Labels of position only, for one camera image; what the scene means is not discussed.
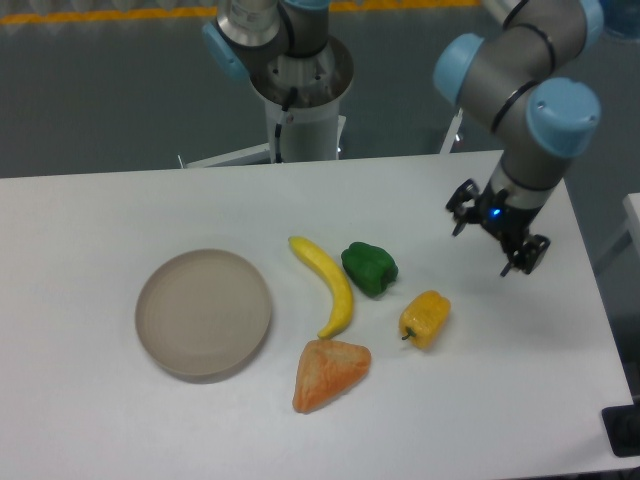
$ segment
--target green pepper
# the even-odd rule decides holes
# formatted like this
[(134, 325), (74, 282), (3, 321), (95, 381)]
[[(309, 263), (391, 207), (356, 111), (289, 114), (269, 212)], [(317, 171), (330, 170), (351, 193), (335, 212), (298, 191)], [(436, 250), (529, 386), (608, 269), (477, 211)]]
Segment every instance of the green pepper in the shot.
[(354, 242), (341, 255), (349, 278), (368, 297), (384, 292), (398, 277), (398, 267), (384, 249)]

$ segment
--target beige plate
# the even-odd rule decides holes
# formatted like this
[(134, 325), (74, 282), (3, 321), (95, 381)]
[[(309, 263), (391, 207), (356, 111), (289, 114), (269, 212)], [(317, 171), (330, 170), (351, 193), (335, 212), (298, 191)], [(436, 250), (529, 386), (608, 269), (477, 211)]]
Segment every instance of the beige plate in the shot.
[(270, 319), (269, 291), (258, 270), (223, 250), (169, 260), (149, 278), (136, 306), (144, 348), (168, 371), (193, 379), (248, 357)]

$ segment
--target yellow banana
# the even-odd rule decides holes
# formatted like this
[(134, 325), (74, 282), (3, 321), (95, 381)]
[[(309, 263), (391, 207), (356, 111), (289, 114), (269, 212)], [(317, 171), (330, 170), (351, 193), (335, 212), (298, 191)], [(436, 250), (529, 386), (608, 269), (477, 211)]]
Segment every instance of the yellow banana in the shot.
[(331, 290), (331, 315), (325, 327), (318, 332), (319, 338), (331, 338), (347, 328), (353, 316), (353, 293), (347, 276), (338, 264), (311, 240), (289, 237), (289, 246), (296, 257), (318, 274)]

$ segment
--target orange bread slice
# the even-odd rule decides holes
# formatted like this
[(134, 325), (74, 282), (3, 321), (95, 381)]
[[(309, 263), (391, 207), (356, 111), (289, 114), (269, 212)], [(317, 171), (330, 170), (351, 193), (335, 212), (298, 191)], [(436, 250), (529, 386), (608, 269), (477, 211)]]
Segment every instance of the orange bread slice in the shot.
[(366, 347), (337, 340), (307, 343), (298, 364), (293, 408), (308, 413), (358, 382), (369, 371)]

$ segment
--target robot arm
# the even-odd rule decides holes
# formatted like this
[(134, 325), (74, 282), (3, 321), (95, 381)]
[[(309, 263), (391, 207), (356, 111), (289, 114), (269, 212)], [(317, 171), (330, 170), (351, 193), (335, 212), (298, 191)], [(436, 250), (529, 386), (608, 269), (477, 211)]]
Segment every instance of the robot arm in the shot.
[(477, 223), (500, 242), (502, 276), (511, 268), (529, 274), (542, 260), (550, 242), (529, 225), (600, 119), (588, 87), (544, 79), (592, 45), (602, 24), (598, 0), (522, 0), (496, 40), (462, 35), (436, 64), (436, 88), (506, 147), (482, 193), (468, 180), (447, 204), (454, 235)]
[(218, 65), (237, 79), (260, 73), (282, 54), (308, 57), (329, 37), (328, 0), (221, 0), (203, 29)]
[(271, 161), (337, 158), (338, 107), (353, 78), (329, 35), (329, 0), (221, 0), (203, 35), (218, 65), (265, 102)]

